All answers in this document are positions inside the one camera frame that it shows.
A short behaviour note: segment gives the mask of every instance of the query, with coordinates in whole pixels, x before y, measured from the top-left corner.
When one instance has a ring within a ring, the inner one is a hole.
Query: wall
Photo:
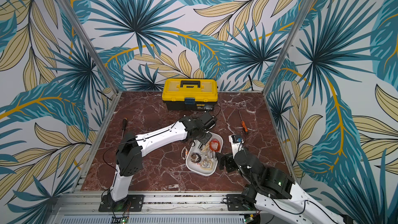
[[[302,0],[89,1],[76,12],[91,12],[83,27],[121,90],[162,90],[175,77],[223,91],[249,90],[249,76],[264,87]]]
[[[308,193],[358,223],[398,223],[398,0],[326,1],[267,101]]]
[[[41,224],[75,182],[112,94],[53,0],[0,3],[1,223]]]

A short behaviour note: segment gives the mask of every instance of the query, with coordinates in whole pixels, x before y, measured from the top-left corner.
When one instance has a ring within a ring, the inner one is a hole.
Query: screwdriver handle
[[[124,118],[123,122],[122,122],[122,130],[123,131],[126,130],[126,126],[127,126],[127,118]]]
[[[245,134],[248,134],[248,133],[249,133],[249,131],[248,131],[248,128],[246,127],[246,124],[245,124],[245,122],[244,122],[244,121],[242,121],[242,122],[241,122],[241,124],[242,124],[243,130],[245,131]]]

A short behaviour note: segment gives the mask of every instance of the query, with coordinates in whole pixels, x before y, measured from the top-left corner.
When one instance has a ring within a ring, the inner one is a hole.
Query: vent grille
[[[60,224],[105,224],[111,223],[112,216],[69,215],[64,216]],[[151,214],[130,215],[127,223],[141,224],[242,224],[244,217],[239,215],[187,215],[187,214]]]

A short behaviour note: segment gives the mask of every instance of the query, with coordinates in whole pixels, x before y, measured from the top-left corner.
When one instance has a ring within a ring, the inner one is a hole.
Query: red marble surface
[[[222,107],[222,111],[217,116],[216,126],[211,132],[219,134],[224,140],[221,153],[231,152],[228,136],[242,131],[238,113],[240,110],[249,129],[245,147],[264,164],[289,173],[261,93],[218,93],[218,105]],[[123,118],[128,119],[127,132],[140,134],[170,125],[183,115],[200,114],[201,112],[192,111],[168,111],[162,102],[161,92],[123,92],[82,190],[105,190],[112,185],[114,169],[104,163],[102,155],[109,147],[120,142]],[[227,173],[217,168],[209,177],[191,172],[181,158],[184,146],[189,149],[187,143],[173,142],[145,156],[144,169],[133,176],[129,190],[241,191],[247,184],[238,172]],[[113,166],[116,149],[117,147],[112,148],[105,155],[106,161]]]

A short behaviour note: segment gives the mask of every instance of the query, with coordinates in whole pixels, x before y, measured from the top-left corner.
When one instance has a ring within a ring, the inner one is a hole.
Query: screwdriver
[[[242,120],[241,124],[242,124],[243,130],[245,131],[245,134],[247,134],[247,133],[249,133],[248,128],[246,127],[246,124],[242,119],[242,115],[240,114],[240,111],[238,111],[238,112],[239,112],[240,119]]]
[[[126,126],[127,126],[127,118],[124,118],[122,122],[122,131],[123,131],[122,138],[124,137],[124,131],[126,130]]]

